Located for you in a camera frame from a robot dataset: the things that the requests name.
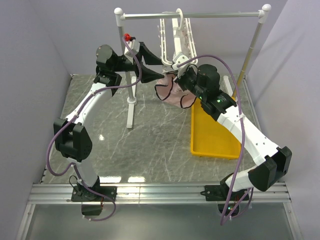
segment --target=metal rail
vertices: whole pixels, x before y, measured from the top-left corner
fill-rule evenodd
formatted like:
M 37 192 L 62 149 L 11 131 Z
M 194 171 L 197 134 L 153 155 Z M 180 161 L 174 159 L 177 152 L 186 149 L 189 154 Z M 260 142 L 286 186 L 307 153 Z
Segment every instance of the metal rail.
M 224 201 L 206 201 L 200 194 L 205 185 L 219 185 L 219 182 L 182 183 L 110 183 L 102 186 L 116 186 L 116 204 L 216 204 Z M 69 184 L 34 184 L 28 204 L 73 204 L 99 205 L 97 202 L 71 202 L 73 188 Z M 275 183 L 267 191 L 254 189 L 254 203 L 290 203 L 291 199 L 284 182 Z
M 22 216 L 21 224 L 16 235 L 16 240 L 25 240 L 28 234 L 29 226 L 34 215 L 36 205 L 27 204 Z
M 184 12 L 185 18 L 238 18 L 238 17 L 258 17 L 259 11 L 237 11 L 237 12 Z M 177 19 L 180 14 L 177 12 L 162 13 L 140 13 L 140 14 L 123 14 L 122 20 L 135 19 Z

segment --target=white wall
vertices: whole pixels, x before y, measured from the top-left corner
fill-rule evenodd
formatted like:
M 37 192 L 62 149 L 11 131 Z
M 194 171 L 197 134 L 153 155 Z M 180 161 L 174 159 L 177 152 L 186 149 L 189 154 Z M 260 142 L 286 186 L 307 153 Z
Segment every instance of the white wall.
M 114 9 L 125 13 L 184 12 L 237 12 L 257 11 L 271 4 L 272 11 L 261 30 L 253 53 L 254 60 L 287 0 L 30 0 L 37 14 L 72 74 L 94 74 L 96 50 L 101 44 L 110 45 L 121 53 Z M 200 54 L 216 54 L 238 73 L 248 51 L 258 18 L 198 18 L 192 19 L 196 50 Z M 144 41 L 149 49 L 160 56 L 158 19 L 128 20 L 126 31 Z M 220 73 L 226 73 L 214 61 Z
M 288 0 L 248 74 L 263 131 L 292 150 L 285 180 L 306 240 L 320 239 L 319 9 Z
M 15 239 L 69 80 L 30 2 L 0 1 L 0 239 Z

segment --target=marble floor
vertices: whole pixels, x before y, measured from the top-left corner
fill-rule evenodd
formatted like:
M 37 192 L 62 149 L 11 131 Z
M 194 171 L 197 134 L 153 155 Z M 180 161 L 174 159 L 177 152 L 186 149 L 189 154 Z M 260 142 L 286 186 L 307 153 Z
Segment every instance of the marble floor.
M 94 75 L 74 75 L 61 117 L 64 118 L 89 91 Z M 232 173 L 236 160 L 193 156 L 190 152 L 191 109 L 180 109 L 161 102 L 154 82 L 138 84 L 138 103 L 134 110 L 134 127 L 126 128 L 128 90 L 119 89 L 94 119 L 89 132 L 93 142 L 90 160 L 102 183 L 164 183 L 219 181 Z M 240 86 L 242 110 L 255 123 L 247 93 Z M 61 172 L 68 165 L 60 152 L 53 149 L 51 166 Z M 240 171 L 254 165 L 246 152 Z M 45 171 L 43 183 L 65 184 L 64 176 Z

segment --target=pink cloth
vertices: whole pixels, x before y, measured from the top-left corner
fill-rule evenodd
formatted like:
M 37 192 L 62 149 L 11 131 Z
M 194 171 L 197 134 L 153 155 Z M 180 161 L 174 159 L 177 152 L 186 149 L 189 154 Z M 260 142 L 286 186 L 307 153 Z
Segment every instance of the pink cloth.
M 190 91 L 182 91 L 174 82 L 176 75 L 169 73 L 159 79 L 154 86 L 156 96 L 168 104 L 182 109 L 190 108 L 196 101 L 196 96 Z

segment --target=yellow tray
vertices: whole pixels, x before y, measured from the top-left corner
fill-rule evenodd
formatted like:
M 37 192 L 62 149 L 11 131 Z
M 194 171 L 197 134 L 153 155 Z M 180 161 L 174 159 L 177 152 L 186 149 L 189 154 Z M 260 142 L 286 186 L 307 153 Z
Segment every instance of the yellow tray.
M 197 99 L 191 108 L 191 153 L 196 156 L 237 159 L 240 142 L 224 126 L 213 120 Z

